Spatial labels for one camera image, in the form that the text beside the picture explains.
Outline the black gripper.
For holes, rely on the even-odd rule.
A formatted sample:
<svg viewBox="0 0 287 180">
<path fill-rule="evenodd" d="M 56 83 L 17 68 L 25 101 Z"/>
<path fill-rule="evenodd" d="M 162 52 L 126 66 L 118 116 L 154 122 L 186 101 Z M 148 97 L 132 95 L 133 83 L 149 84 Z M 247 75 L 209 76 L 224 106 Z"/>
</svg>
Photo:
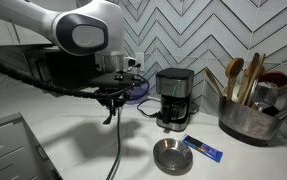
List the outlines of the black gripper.
<svg viewBox="0 0 287 180">
<path fill-rule="evenodd" d="M 109 116 L 103 122 L 104 125 L 111 123 L 116 114 L 115 107 L 123 106 L 130 101 L 129 90 L 143 84 L 143 78 L 126 72 L 112 72 L 98 75 L 88 81 L 90 87 L 95 88 L 95 99 L 109 108 Z"/>
</svg>

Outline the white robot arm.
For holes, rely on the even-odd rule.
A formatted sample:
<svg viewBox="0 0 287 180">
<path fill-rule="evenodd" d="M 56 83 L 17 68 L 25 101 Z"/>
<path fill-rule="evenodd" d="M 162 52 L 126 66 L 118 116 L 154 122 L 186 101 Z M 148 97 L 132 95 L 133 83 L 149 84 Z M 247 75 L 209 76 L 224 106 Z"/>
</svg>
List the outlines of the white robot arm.
<svg viewBox="0 0 287 180">
<path fill-rule="evenodd" d="M 0 19 L 35 31 L 72 55 L 123 56 L 122 10 L 106 0 L 92 0 L 66 12 L 27 0 L 0 0 Z"/>
</svg>

